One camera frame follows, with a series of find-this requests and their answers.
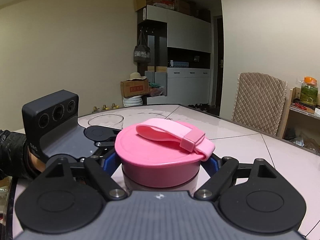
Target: red label on box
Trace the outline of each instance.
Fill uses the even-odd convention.
[[[143,86],[130,87],[130,93],[137,91],[143,91]]]

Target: black sleeve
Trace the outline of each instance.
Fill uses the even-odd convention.
[[[7,176],[34,179],[37,175],[30,165],[26,136],[0,130],[0,179]]]

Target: white table top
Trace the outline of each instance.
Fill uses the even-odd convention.
[[[206,133],[219,156],[231,156],[241,163],[253,163],[256,158],[263,158],[273,165],[304,197],[307,212],[299,228],[299,232],[308,240],[320,239],[320,157],[306,150],[290,145],[282,140],[261,134],[240,125],[207,115],[178,105],[153,105],[120,108],[104,112],[119,114],[124,117],[123,128],[149,118],[168,118],[174,121],[188,122]],[[88,127],[88,120],[101,112],[80,117],[78,122]],[[122,169],[119,167],[112,178],[124,188]],[[209,175],[201,167],[197,188],[209,179]],[[26,184],[18,183],[15,199],[23,191]],[[21,232],[21,227],[14,214],[13,237]]]

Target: gray handbag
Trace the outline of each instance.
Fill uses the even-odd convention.
[[[137,46],[134,49],[133,61],[139,63],[149,63],[151,62],[150,48],[147,45],[142,44],[142,38],[144,39],[145,44],[147,44],[146,37],[144,36],[143,31],[141,30]]]

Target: camera lens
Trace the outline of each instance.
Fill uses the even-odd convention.
[[[72,112],[75,109],[76,103],[74,100],[70,101],[67,107],[68,112]]]
[[[63,105],[56,106],[53,110],[52,117],[55,121],[58,121],[62,118],[64,113]]]
[[[47,114],[41,115],[39,119],[39,127],[44,128],[48,125],[48,123],[49,123],[49,116]]]

